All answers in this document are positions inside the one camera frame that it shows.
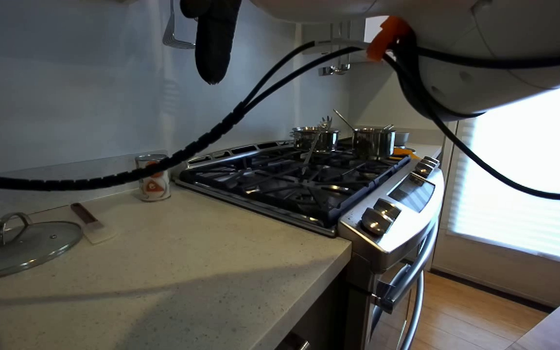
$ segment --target oven handle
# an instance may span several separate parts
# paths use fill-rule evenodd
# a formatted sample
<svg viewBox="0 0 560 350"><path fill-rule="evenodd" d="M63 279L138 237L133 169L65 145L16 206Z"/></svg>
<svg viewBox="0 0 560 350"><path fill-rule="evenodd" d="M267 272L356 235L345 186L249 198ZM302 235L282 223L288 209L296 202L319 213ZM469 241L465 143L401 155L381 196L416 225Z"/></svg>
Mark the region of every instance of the oven handle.
<svg viewBox="0 0 560 350"><path fill-rule="evenodd" d="M391 313L395 309L395 305L399 303L399 299L411 289L411 285L415 283L415 279L420 276L420 272L424 270L424 264L430 260L432 250L436 246L436 223L438 219L434 219L426 231L426 243L422 244L420 252L418 252L418 260L411 266L411 268L403 268L399 276L393 278L393 283L378 283L378 291L376 291L376 305L380 305L383 311Z"/></svg>

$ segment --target kitchen counter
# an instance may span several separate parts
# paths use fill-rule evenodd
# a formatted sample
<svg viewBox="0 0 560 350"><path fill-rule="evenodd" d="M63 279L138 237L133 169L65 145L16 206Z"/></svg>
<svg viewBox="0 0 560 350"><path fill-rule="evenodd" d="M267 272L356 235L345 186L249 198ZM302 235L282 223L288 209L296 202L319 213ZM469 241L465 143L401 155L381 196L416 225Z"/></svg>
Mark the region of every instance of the kitchen counter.
<svg viewBox="0 0 560 350"><path fill-rule="evenodd" d="M0 278L0 350L275 348L350 260L345 239L183 188L86 206L115 237Z"/></svg>

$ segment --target wooden floor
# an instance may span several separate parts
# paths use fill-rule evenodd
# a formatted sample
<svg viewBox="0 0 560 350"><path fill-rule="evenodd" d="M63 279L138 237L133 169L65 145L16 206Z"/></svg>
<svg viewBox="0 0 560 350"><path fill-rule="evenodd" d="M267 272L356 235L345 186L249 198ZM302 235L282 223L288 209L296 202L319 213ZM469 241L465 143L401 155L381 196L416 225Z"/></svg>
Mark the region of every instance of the wooden floor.
<svg viewBox="0 0 560 350"><path fill-rule="evenodd" d="M545 316L545 311L428 274L424 313L413 348L508 348Z"/></svg>

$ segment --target stove burner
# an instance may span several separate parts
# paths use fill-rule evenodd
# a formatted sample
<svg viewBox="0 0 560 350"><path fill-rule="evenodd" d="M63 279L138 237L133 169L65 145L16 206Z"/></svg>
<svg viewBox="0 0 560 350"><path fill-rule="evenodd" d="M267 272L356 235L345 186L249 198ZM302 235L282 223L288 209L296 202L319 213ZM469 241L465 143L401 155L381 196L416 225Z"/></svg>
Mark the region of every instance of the stove burner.
<svg viewBox="0 0 560 350"><path fill-rule="evenodd" d="M183 171L181 180L230 192L265 208L288 209L331 227L360 198L387 180L409 159L356 159L352 151L313 153L302 174L306 153L296 147L267 149Z"/></svg>

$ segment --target pot lid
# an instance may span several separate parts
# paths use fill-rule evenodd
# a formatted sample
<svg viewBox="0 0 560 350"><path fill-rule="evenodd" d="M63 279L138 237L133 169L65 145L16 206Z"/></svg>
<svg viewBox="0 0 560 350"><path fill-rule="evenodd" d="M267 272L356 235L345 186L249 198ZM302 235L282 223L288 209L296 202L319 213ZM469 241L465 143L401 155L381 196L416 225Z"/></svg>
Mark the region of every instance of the pot lid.
<svg viewBox="0 0 560 350"><path fill-rule="evenodd" d="M33 268L72 248L84 231L74 221L30 223L24 213L0 219L0 276Z"/></svg>

